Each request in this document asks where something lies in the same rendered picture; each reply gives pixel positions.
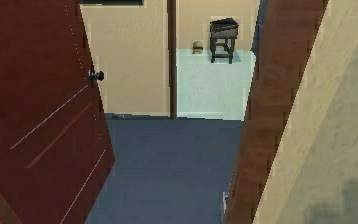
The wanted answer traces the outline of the black round door knob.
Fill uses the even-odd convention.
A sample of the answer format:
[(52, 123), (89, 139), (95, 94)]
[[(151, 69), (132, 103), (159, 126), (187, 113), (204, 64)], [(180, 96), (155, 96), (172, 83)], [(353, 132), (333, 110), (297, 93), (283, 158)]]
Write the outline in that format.
[(90, 80), (102, 81), (104, 79), (104, 72), (103, 71), (95, 72), (94, 70), (89, 70), (88, 71), (88, 78)]

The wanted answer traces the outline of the dark wooden side table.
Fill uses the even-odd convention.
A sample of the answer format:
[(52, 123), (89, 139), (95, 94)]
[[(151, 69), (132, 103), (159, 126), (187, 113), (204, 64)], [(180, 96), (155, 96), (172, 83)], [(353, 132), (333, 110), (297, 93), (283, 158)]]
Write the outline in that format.
[[(235, 50), (235, 41), (238, 37), (239, 24), (232, 17), (210, 22), (210, 51), (211, 62), (217, 58), (227, 58), (232, 63)], [(216, 48), (220, 46), (226, 54), (217, 54)]]

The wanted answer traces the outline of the dark red room door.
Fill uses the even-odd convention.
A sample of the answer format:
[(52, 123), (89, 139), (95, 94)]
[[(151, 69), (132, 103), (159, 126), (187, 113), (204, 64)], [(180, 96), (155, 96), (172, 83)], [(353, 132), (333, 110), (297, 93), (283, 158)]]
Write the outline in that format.
[(114, 164), (89, 70), (79, 0), (0, 0), (0, 224), (84, 224)]

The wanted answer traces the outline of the dark brown door post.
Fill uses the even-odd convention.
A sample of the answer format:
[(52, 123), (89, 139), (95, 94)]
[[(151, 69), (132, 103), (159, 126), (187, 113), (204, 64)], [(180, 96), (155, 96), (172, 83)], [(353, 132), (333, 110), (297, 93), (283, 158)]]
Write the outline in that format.
[(170, 118), (177, 119), (176, 0), (167, 0)]

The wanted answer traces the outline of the brown wooden door frame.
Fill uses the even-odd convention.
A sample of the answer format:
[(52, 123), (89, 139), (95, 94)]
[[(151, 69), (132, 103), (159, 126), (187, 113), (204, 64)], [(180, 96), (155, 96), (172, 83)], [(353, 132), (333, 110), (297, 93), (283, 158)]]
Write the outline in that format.
[(223, 224), (253, 224), (329, 0), (268, 0)]

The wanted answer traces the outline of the black framed wall picture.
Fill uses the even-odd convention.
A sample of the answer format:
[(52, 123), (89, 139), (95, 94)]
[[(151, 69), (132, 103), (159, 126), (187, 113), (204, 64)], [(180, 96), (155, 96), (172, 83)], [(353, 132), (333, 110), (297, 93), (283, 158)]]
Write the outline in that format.
[(101, 4), (115, 6), (142, 6), (144, 0), (79, 0), (80, 4)]

